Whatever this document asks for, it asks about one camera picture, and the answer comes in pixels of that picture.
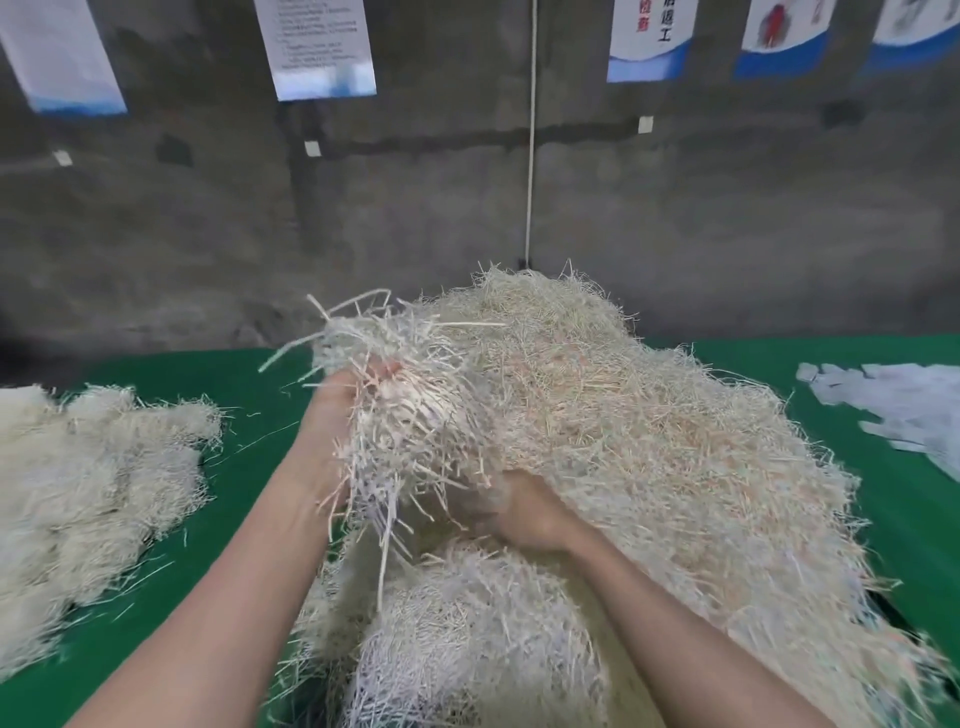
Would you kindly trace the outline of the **handful of shredded paper strips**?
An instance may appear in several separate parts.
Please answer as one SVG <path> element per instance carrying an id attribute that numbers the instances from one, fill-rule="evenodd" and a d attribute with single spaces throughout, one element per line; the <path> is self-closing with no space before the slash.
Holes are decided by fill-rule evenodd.
<path id="1" fill-rule="evenodd" d="M 412 554 L 400 529 L 414 532 L 402 510 L 424 505 L 450 511 L 449 491 L 484 492 L 499 475 L 497 397 L 474 334 L 502 329 L 498 321 L 470 320 L 438 299 L 409 302 L 386 288 L 369 290 L 325 309 L 321 329 L 279 347 L 259 367 L 265 372 L 294 348 L 312 345 L 313 364 L 295 383 L 317 387 L 326 376 L 367 358 L 392 359 L 400 371 L 374 393 L 362 394 L 341 455 L 351 491 L 347 513 L 370 526 L 381 550 L 377 604 L 389 559 Z"/>

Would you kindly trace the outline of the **green table cloth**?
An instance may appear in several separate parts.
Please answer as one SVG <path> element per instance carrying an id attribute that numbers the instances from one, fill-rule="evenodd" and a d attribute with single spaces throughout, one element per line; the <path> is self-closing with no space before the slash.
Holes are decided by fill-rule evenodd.
<path id="1" fill-rule="evenodd" d="M 882 610 L 930 637 L 960 679 L 960 487 L 922 455 L 861 431 L 851 407 L 824 407 L 795 380 L 801 361 L 960 363 L 960 336 L 705 341 L 694 352 L 718 370 L 767 383 L 815 443 L 861 479 L 861 533 L 874 569 L 898 581 Z M 297 350 L 259 372 L 265 348 L 195 350 L 115 359 L 79 383 L 131 386 L 148 403 L 204 395 L 225 410 L 222 442 L 205 457 L 209 504 L 156 542 L 116 588 L 74 611 L 49 659 L 0 684 L 0 728 L 62 728 L 98 685 L 168 616 L 222 552 L 292 442 L 309 392 Z"/>

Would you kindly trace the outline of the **small pile of shredded paper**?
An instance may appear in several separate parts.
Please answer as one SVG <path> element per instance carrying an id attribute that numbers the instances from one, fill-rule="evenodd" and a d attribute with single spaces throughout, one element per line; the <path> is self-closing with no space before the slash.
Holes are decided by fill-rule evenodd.
<path id="1" fill-rule="evenodd" d="M 73 609 L 206 504 L 201 460 L 222 423 L 204 397 L 0 388 L 0 683 L 52 653 Z"/>

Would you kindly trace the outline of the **pile of white paper pieces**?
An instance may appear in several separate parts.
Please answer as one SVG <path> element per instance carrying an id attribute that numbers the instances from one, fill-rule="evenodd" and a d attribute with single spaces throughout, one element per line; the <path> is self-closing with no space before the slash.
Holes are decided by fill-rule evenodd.
<path id="1" fill-rule="evenodd" d="M 844 369 L 802 362 L 796 379 L 824 406 L 869 413 L 862 431 L 896 450 L 924 454 L 960 483 L 960 366 L 864 364 Z"/>

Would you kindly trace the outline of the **person's left forearm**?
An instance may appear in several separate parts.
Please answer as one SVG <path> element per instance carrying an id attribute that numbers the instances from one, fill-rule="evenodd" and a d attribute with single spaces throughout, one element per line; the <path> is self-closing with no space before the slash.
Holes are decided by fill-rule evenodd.
<path id="1" fill-rule="evenodd" d="M 339 474 L 276 472 L 204 576 L 64 728 L 257 728 L 343 491 Z"/>

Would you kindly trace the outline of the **person's left hand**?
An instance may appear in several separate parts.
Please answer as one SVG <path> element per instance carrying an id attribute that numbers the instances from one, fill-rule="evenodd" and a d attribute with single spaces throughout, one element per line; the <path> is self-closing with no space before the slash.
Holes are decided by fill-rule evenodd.
<path id="1" fill-rule="evenodd" d="M 350 442 L 361 396 L 379 386 L 357 386 L 354 365 L 325 375 L 318 383 L 284 459 L 321 508 L 338 509 L 349 491 L 342 449 Z"/>

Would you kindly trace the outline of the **person's right forearm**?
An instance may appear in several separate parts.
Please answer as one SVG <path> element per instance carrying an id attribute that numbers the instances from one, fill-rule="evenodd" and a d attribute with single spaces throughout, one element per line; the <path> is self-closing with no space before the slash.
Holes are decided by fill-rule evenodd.
<path id="1" fill-rule="evenodd" d="M 560 536 L 564 553 L 605 611 L 666 728 L 837 728 L 597 528 L 570 516 Z"/>

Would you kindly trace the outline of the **white poster with black text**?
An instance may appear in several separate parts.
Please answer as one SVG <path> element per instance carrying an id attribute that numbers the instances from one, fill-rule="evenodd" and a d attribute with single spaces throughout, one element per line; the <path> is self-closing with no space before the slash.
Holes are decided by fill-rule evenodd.
<path id="1" fill-rule="evenodd" d="M 375 96 L 364 0 L 253 0 L 277 100 Z"/>

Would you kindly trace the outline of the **person's right hand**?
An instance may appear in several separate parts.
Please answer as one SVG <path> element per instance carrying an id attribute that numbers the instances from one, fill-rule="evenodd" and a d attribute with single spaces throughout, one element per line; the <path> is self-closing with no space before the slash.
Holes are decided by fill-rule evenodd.
<path id="1" fill-rule="evenodd" d="M 493 491 L 498 480 L 518 481 L 518 533 L 516 538 L 498 538 L 520 550 L 544 553 L 570 553 L 588 524 L 563 502 L 551 485 L 533 472 L 522 469 L 503 470 L 486 491 L 465 495 L 460 505 L 467 518 L 467 506 L 477 495 Z"/>

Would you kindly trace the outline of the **plain white and blue poster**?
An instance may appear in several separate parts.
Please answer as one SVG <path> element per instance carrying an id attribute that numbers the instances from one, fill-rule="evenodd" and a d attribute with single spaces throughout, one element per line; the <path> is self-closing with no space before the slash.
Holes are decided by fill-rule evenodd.
<path id="1" fill-rule="evenodd" d="M 89 0 L 0 0 L 0 47 L 33 112 L 126 115 Z"/>

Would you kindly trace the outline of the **white poster with red figure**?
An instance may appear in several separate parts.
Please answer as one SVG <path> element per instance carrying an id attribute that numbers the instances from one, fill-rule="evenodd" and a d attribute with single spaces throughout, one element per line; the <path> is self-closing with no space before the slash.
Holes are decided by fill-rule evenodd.
<path id="1" fill-rule="evenodd" d="M 735 79 L 795 77 L 827 48 L 837 0 L 750 0 Z"/>

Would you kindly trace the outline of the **large pile of shredded paper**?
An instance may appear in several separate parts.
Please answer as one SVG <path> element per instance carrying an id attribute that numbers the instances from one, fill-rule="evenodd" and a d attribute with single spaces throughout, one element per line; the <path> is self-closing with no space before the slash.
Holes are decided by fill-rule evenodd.
<path id="1" fill-rule="evenodd" d="M 501 469 L 563 500 L 838 728 L 933 728 L 940 657 L 869 601 L 858 481 L 766 386 L 652 348 L 588 279 L 490 268 L 434 299 L 504 327 L 473 336 Z M 665 728 L 580 577 L 471 539 L 448 492 L 401 512 L 378 605 L 377 532 L 347 513 L 294 626 L 317 678 L 295 728 Z"/>

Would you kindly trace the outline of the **white poster with grey figure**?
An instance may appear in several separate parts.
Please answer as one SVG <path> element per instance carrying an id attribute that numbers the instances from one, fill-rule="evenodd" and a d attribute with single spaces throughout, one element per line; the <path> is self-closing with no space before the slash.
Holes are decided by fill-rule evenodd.
<path id="1" fill-rule="evenodd" d="M 935 62 L 960 41 L 960 0 L 883 0 L 865 73 Z"/>

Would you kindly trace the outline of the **white poster with large characters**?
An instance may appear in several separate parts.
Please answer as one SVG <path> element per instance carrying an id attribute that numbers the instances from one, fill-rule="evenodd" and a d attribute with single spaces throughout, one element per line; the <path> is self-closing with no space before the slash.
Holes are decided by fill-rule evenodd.
<path id="1" fill-rule="evenodd" d="M 614 0 L 606 81 L 678 78 L 694 34 L 699 0 Z"/>

